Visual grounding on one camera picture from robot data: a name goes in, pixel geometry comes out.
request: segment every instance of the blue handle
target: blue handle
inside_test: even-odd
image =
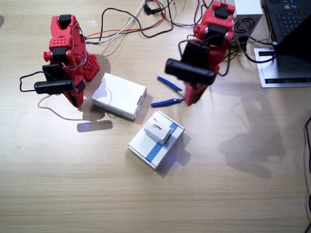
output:
[[[178,86],[176,86],[175,84],[171,83],[170,81],[158,76],[157,79],[163,83],[165,83],[167,86],[169,86],[171,89],[173,89],[174,91],[182,91],[182,89],[180,89]]]
[[[151,107],[153,108],[159,108],[159,107],[165,107],[165,106],[169,106],[175,103],[180,103],[181,100],[180,99],[171,99],[171,100],[167,100],[167,101],[162,101],[162,102],[158,102],[158,103],[152,103]]]

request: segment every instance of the laptop keyboard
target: laptop keyboard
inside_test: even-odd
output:
[[[276,18],[283,37],[286,37],[299,26],[310,13],[308,11],[277,12]]]

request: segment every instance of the wooden table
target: wooden table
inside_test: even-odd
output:
[[[196,1],[175,1],[175,21],[192,23]],[[105,8],[134,14],[140,3],[0,1],[0,232],[304,232],[303,125],[311,115],[310,89],[262,89],[257,66],[244,56],[196,105],[161,108],[186,131],[158,172],[127,149],[155,111],[150,103],[176,96],[156,77],[168,58],[179,57],[177,43],[191,29],[175,27],[153,39],[133,33],[108,48],[88,45],[101,72],[88,84],[80,111],[63,95],[44,99],[40,106],[50,109],[42,109],[37,105],[46,95],[20,93],[19,77],[46,64],[52,16],[75,15],[88,35],[100,30]],[[107,12],[104,28],[120,29],[128,19]],[[141,13],[139,19],[148,26],[158,17]],[[162,23],[146,33],[169,27]],[[263,17],[253,36],[268,34]],[[260,45],[249,47],[252,56],[254,46]],[[91,95],[105,72],[147,87],[135,122],[93,106]],[[41,80],[25,79],[24,88]]]

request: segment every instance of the white box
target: white box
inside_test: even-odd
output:
[[[145,86],[105,73],[92,101],[98,107],[135,120],[146,95]]]
[[[167,139],[169,139],[172,130],[172,128],[166,125],[161,125],[155,118],[149,119],[144,126],[144,131],[147,136],[161,145],[164,145]]]
[[[139,159],[145,162],[153,170],[156,170],[165,155],[183,134],[185,128],[159,110],[156,111],[147,122],[152,123],[154,119],[156,119],[161,125],[173,129],[166,143],[162,145],[154,141],[145,133],[143,127],[128,144],[128,148]]]

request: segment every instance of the pliers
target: pliers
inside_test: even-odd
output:
[[[183,93],[183,90],[180,89],[178,86],[176,86],[175,84],[171,83],[170,81],[158,76],[157,79],[161,82],[163,82],[164,84],[166,84],[167,86],[169,86],[171,89],[173,89],[174,91],[176,91],[177,93],[179,93],[181,95],[181,98],[174,98],[171,100],[166,100],[166,101],[162,101],[162,102],[158,102],[158,103],[152,103],[151,107],[153,108],[158,108],[158,107],[165,107],[165,106],[170,106],[176,103],[180,103],[181,101],[185,100],[185,94]]]

